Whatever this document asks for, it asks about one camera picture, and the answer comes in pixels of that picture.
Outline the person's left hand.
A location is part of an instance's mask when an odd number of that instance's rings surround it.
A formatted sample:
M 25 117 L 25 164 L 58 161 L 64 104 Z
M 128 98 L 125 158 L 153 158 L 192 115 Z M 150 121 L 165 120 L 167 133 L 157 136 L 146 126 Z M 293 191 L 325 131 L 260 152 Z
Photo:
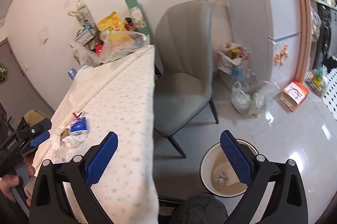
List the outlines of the person's left hand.
M 28 165 L 27 172 L 30 176 L 35 175 L 35 168 L 32 165 Z M 20 180 L 18 176 L 5 175 L 1 178 L 0 188 L 1 193 L 10 201 L 16 202 L 15 197 L 13 196 L 11 190 L 19 185 Z M 28 198 L 26 203 L 28 206 L 31 205 L 31 199 Z

